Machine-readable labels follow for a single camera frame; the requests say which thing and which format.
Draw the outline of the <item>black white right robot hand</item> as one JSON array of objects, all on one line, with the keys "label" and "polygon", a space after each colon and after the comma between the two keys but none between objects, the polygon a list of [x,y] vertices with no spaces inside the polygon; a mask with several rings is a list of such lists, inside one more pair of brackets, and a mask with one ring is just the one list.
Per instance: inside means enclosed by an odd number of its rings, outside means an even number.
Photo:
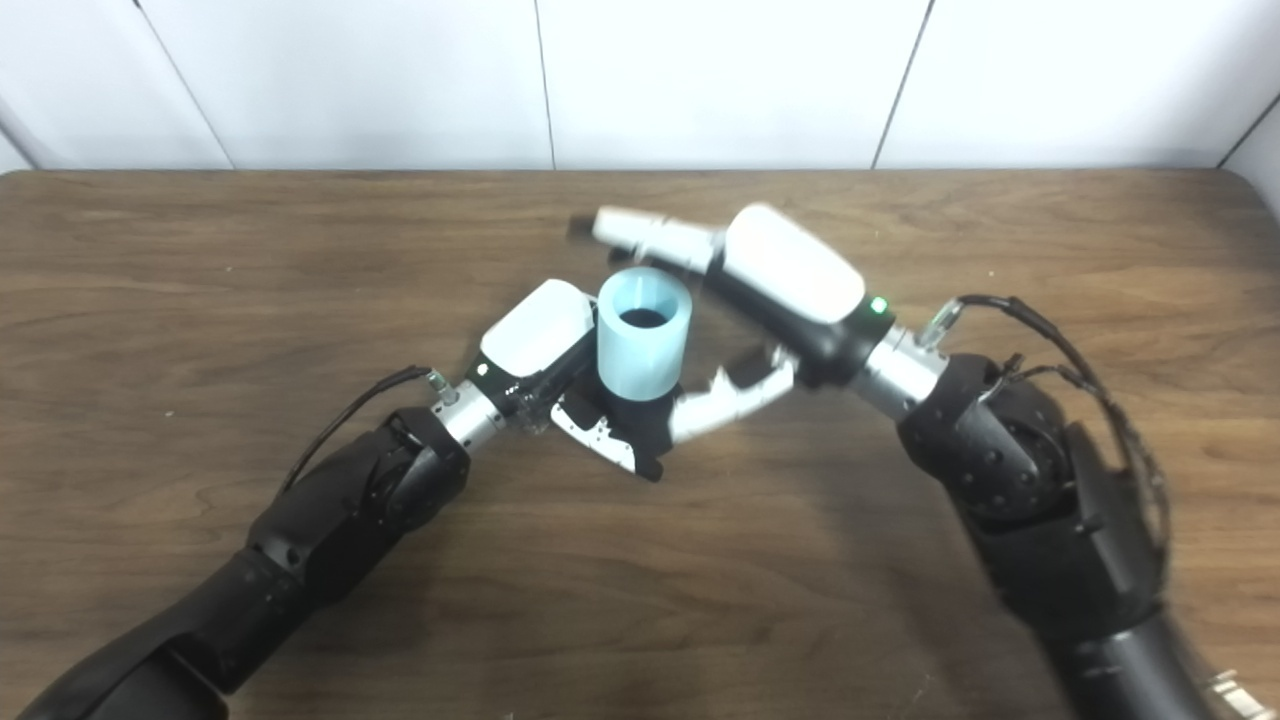
[{"label": "black white right robot hand", "polygon": [[746,206],[723,227],[602,206],[572,215],[567,234],[605,245],[617,263],[696,277],[774,341],[773,350],[749,357],[751,372],[742,379],[721,368],[705,392],[676,400],[669,445],[753,414],[795,386],[852,386],[891,327],[844,256],[765,202]]}]

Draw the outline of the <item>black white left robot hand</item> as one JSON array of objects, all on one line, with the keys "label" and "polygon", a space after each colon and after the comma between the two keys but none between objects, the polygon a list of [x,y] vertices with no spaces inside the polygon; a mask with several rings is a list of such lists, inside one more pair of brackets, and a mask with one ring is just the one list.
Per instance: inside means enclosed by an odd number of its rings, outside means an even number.
[{"label": "black white left robot hand", "polygon": [[611,420],[593,396],[600,386],[594,299],[549,279],[483,333],[442,419],[467,451],[508,427],[530,433],[556,427],[625,471],[658,482],[663,466]]}]

